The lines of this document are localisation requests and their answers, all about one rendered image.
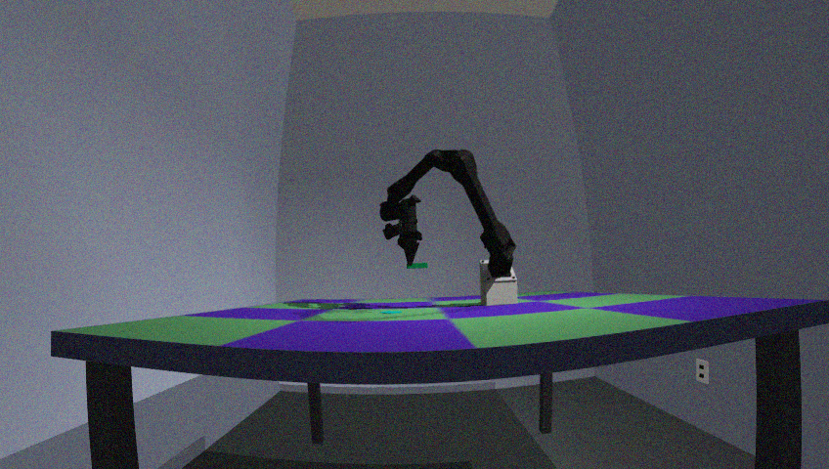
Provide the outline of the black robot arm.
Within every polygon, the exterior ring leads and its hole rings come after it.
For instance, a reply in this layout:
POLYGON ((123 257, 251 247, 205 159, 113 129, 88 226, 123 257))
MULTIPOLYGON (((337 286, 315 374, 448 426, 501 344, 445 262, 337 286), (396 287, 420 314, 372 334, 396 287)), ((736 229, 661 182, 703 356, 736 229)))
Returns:
POLYGON ((483 226, 480 239, 490 252, 488 270, 491 277, 512 277, 513 251, 517 247, 506 226, 496 217, 479 181, 473 154, 465 149, 434 149, 427 154, 404 178, 387 188, 387 201, 381 202, 380 218, 383 221, 400 217, 416 216, 415 204, 421 202, 416 195, 403 199, 432 167, 450 172, 460 183, 483 226), (399 202, 403 199, 401 202, 399 202))

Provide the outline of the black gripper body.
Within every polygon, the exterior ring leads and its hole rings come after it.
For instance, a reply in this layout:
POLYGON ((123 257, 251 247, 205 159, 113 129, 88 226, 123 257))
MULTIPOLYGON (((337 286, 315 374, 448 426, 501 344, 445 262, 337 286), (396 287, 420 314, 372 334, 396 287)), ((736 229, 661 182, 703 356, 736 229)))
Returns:
POLYGON ((403 233, 399 234, 398 245, 400 243, 411 243, 416 242, 417 240, 422 240, 422 235, 417 230, 416 216, 400 217, 399 220, 402 222, 403 233))

